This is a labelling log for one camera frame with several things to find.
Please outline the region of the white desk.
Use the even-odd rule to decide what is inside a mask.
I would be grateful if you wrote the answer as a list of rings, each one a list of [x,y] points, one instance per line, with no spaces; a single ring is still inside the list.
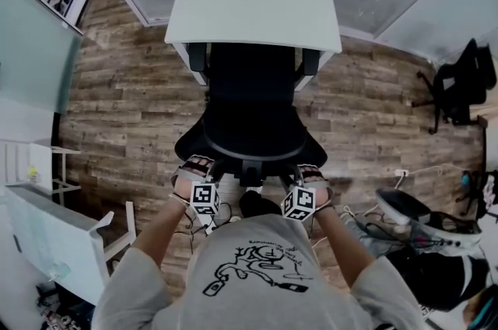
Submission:
[[[334,0],[174,0],[164,41],[186,65],[192,43],[312,49],[320,67],[342,52]]]

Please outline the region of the frosted glass door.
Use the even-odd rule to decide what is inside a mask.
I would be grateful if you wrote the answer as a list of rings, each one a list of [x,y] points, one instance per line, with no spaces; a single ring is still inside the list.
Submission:
[[[0,97],[64,114],[81,43],[41,0],[0,0]]]

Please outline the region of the white cloth-covered table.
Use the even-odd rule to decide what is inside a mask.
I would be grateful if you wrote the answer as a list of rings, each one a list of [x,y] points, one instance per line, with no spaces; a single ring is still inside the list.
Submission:
[[[107,263],[136,238],[133,203],[125,203],[128,231],[105,246],[98,230],[110,225],[112,211],[97,221],[53,202],[28,184],[8,186],[5,202],[21,254],[49,278],[50,267],[65,262],[71,273],[54,281],[97,304],[110,278]]]

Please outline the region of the patterned white cloth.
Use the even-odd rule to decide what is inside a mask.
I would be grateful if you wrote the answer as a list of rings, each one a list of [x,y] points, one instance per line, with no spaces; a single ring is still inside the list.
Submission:
[[[498,170],[487,174],[486,183],[482,190],[482,215],[487,214],[494,205],[498,205]]]

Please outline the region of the person's left hand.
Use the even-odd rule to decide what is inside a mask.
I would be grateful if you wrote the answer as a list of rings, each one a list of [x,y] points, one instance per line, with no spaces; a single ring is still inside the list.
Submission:
[[[193,155],[189,157],[170,178],[174,194],[178,198],[189,202],[193,184],[207,181],[213,163],[214,160],[206,156]]]

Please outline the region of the person's right forearm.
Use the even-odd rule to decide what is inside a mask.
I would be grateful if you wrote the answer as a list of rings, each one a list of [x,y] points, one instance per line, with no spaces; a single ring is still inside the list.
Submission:
[[[331,206],[317,211],[314,218],[333,250],[346,284],[352,289],[361,273],[373,264],[376,258],[353,237]]]

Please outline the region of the black armrest office chair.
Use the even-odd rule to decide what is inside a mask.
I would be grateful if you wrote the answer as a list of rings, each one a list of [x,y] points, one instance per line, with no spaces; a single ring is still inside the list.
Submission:
[[[303,50],[299,65],[293,47],[276,45],[191,43],[188,55],[208,90],[204,113],[174,147],[181,160],[208,157],[216,180],[232,174],[242,186],[289,183],[297,165],[326,163],[293,104],[298,79],[317,74],[319,51]]]

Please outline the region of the black tripod with blue device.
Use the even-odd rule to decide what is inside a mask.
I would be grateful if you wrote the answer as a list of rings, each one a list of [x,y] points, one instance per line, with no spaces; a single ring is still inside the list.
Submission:
[[[471,211],[471,207],[475,205],[475,219],[480,219],[483,216],[484,207],[483,175],[477,170],[472,172],[464,170],[461,176],[461,186],[464,194],[455,201],[456,203],[468,202],[466,209],[461,211],[461,215],[467,216]]]

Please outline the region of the person's grey printed shirt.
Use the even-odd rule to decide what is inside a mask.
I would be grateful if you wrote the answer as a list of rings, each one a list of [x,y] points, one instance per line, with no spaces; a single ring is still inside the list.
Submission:
[[[423,330],[419,304],[385,258],[348,293],[330,286],[303,227],[277,215],[209,235],[172,300],[158,265],[124,254],[100,296],[92,330]]]

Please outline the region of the black jacket with white stripe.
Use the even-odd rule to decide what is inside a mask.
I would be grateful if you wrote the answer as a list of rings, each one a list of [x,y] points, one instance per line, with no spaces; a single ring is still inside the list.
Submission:
[[[386,255],[419,304],[436,311],[451,311],[486,287],[489,264],[470,256],[416,253],[403,248]]]

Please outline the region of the person's black trousers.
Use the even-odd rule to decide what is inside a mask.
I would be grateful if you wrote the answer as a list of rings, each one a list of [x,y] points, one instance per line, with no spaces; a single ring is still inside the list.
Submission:
[[[245,192],[239,200],[240,212],[243,218],[275,214],[282,215],[281,208],[276,203],[263,198],[254,191]]]

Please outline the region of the black high-back swivel chair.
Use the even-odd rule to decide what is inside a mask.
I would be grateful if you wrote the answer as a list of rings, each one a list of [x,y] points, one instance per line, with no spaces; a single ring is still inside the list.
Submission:
[[[422,72],[416,76],[423,80],[432,98],[413,102],[412,107],[434,106],[431,135],[437,133],[440,121],[454,126],[478,125],[478,119],[471,119],[470,106],[484,104],[487,93],[498,83],[490,46],[479,46],[475,39],[468,42],[455,63],[441,65],[432,81]]]

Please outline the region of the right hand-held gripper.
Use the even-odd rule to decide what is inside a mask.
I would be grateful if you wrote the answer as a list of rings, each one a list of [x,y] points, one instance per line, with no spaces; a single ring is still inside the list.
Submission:
[[[317,205],[317,191],[319,189],[327,191],[327,203],[334,195],[327,181],[295,181],[288,176],[280,177],[280,180],[286,191],[286,197],[280,203],[282,216],[286,219],[303,222],[324,206],[324,204]]]

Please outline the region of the clear glass cup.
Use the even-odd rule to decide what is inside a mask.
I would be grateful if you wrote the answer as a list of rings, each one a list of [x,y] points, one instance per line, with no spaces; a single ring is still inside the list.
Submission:
[[[71,273],[71,268],[65,263],[54,263],[48,272],[51,280],[64,279]]]

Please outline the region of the person's left forearm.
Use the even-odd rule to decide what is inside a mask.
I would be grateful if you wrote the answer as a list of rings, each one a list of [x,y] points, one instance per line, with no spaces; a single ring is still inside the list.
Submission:
[[[170,241],[186,209],[185,204],[176,198],[169,198],[153,220],[136,237],[132,247],[149,256],[160,269]]]

